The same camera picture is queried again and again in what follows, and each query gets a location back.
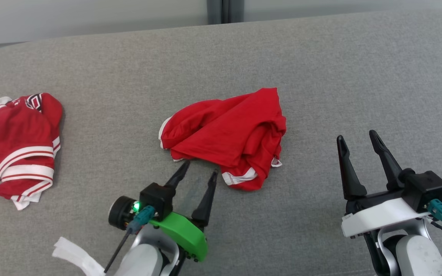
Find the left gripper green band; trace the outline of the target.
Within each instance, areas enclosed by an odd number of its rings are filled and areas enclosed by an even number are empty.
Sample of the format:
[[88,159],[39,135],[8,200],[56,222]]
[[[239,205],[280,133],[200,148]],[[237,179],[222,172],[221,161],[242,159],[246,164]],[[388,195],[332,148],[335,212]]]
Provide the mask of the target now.
[[[185,177],[190,164],[190,160],[184,161],[179,169],[165,183],[164,187],[176,190],[179,183]],[[188,258],[193,258],[197,262],[203,261],[208,252],[204,229],[209,224],[218,174],[218,170],[214,170],[211,174],[207,190],[198,207],[192,212],[190,218],[172,211],[170,215],[162,221],[154,220],[153,217],[139,232],[133,235],[145,233],[146,226],[153,226],[161,230],[166,234],[167,238],[172,239],[177,246],[182,248]],[[138,200],[129,198],[128,196],[121,196],[112,204],[109,210],[109,224],[125,231],[127,224],[145,207],[146,206],[142,206]]]

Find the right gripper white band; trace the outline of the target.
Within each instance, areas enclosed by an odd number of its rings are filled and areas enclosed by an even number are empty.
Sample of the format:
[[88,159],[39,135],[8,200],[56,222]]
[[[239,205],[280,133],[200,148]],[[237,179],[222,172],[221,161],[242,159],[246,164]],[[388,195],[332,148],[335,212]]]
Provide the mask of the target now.
[[[402,190],[404,184],[399,180],[403,171],[393,154],[375,130],[369,131],[369,137],[374,152],[379,156],[388,183],[388,191]],[[367,189],[358,180],[357,174],[350,161],[350,150],[343,136],[336,139],[339,158],[341,182],[344,199],[347,200],[345,215],[342,217],[341,229],[344,237],[364,234],[372,230],[386,227],[398,227],[405,222],[419,222],[418,235],[430,238],[423,218],[428,212],[418,213],[409,206],[401,197],[386,200],[375,206],[363,209],[356,199],[367,195]]]

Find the plain red jersey garment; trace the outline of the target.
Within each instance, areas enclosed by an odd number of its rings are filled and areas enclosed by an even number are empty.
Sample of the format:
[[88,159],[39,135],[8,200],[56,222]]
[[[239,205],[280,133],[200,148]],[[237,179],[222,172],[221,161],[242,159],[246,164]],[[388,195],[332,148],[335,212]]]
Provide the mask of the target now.
[[277,88],[196,102],[165,119],[160,147],[174,161],[201,159],[221,169],[231,188],[256,191],[280,161],[287,131]]

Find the red white striped garment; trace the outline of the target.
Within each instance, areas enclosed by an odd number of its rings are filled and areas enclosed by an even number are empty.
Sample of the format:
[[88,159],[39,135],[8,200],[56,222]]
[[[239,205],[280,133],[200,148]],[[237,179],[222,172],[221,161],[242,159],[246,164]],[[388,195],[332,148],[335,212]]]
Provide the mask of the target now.
[[53,185],[62,117],[49,93],[0,98],[0,196],[20,211]]

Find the grey partition post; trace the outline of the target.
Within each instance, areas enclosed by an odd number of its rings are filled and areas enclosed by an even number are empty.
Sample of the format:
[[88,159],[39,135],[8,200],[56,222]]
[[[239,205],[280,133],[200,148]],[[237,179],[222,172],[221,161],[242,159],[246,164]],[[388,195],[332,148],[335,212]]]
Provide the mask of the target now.
[[209,25],[244,22],[244,0],[206,0]]

